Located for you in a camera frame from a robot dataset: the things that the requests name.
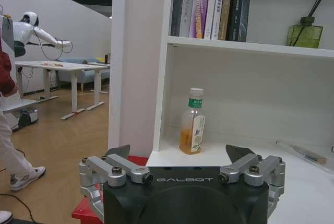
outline red jacket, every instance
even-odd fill
[[[10,93],[15,86],[15,82],[10,77],[10,70],[11,70],[10,59],[8,54],[2,51],[1,39],[0,39],[0,92],[3,95]]]

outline reed diffuser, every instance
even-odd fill
[[[322,0],[316,0],[308,16],[302,17],[299,25],[289,28],[287,45],[299,46],[303,48],[318,48],[323,27],[312,26],[315,20],[314,12]]]

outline white sneaker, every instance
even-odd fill
[[[23,176],[17,176],[12,174],[10,176],[10,189],[13,191],[19,191],[26,186],[28,186],[31,182],[38,180],[45,174],[45,167],[32,168],[29,174]]]
[[[11,212],[0,211],[0,224],[7,224],[11,221],[13,215]]]

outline metal bracket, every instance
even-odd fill
[[[148,184],[153,180],[148,167],[138,166],[116,154],[108,155],[105,161],[114,167],[120,167],[134,183]]]
[[[89,201],[90,208],[104,222],[103,203],[100,190],[95,185],[119,187],[126,183],[126,175],[135,183],[150,183],[153,176],[149,168],[138,166],[116,154],[103,156],[102,159],[92,156],[84,158],[79,164],[80,191]]]
[[[218,180],[223,184],[235,183],[244,174],[245,183],[260,187],[266,182],[269,186],[268,217],[272,214],[284,193],[285,162],[280,157],[268,156],[259,163],[258,156],[247,154],[229,166],[220,168]]]
[[[259,163],[258,156],[255,154],[247,154],[229,166],[220,168],[219,180],[226,181],[225,184],[238,182],[241,174],[245,172],[249,166]]]
[[[79,164],[80,191],[89,201],[90,208],[104,221],[103,203],[100,191],[95,184],[108,182],[112,187],[122,186],[126,182],[126,173],[123,170],[115,170],[110,164],[96,156],[84,158]]]

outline bottle cap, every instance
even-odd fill
[[[197,88],[197,87],[191,87],[190,88],[190,95],[192,95],[192,96],[203,96],[204,95],[204,89],[203,88]]]
[[[315,20],[315,17],[302,17],[301,24],[302,25],[312,25],[314,20]]]

